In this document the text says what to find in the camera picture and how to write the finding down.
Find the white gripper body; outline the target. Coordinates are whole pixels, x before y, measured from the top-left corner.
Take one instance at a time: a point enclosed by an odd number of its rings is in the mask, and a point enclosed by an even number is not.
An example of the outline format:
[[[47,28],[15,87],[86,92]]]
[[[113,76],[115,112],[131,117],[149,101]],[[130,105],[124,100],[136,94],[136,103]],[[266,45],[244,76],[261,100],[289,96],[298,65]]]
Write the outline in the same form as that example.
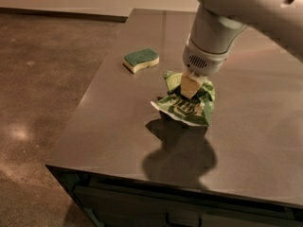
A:
[[[229,51],[226,53],[205,52],[192,41],[191,37],[188,37],[183,52],[183,62],[188,70],[197,75],[208,77],[221,69],[229,54]]]

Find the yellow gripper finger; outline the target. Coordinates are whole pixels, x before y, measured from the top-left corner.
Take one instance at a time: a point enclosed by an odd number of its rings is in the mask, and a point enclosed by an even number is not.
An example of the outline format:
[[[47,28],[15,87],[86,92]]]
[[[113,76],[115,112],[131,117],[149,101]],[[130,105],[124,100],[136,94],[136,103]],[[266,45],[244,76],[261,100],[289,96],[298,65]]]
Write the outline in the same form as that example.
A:
[[[204,82],[204,77],[194,72],[186,71],[181,76],[181,95],[192,99]]]

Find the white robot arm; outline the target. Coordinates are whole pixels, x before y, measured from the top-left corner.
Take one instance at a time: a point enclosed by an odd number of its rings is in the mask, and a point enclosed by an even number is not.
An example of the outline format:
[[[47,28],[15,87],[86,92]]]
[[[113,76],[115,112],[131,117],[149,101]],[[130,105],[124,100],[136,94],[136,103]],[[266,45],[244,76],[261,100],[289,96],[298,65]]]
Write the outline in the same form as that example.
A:
[[[193,98],[205,78],[220,70],[247,26],[303,59],[303,0],[198,1],[183,53],[187,71],[181,77],[182,96]]]

